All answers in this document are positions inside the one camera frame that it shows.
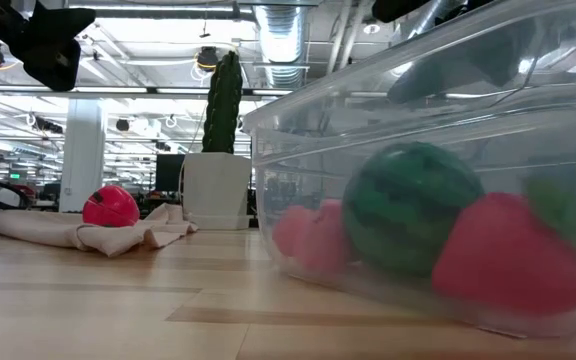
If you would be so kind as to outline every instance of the clear plastic bin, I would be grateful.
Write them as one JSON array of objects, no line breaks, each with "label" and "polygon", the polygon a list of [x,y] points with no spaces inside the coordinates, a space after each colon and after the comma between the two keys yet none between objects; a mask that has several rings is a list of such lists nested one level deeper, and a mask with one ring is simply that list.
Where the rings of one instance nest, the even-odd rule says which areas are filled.
[{"label": "clear plastic bin", "polygon": [[515,336],[576,331],[576,0],[498,0],[244,124],[287,274]]}]

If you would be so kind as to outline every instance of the white pillar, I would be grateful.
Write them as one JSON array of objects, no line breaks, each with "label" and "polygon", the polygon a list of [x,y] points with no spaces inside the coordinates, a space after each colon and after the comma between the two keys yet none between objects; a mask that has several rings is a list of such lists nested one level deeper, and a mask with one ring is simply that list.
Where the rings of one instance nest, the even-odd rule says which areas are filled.
[{"label": "white pillar", "polygon": [[70,100],[59,211],[81,211],[101,187],[106,125],[99,100]]}]

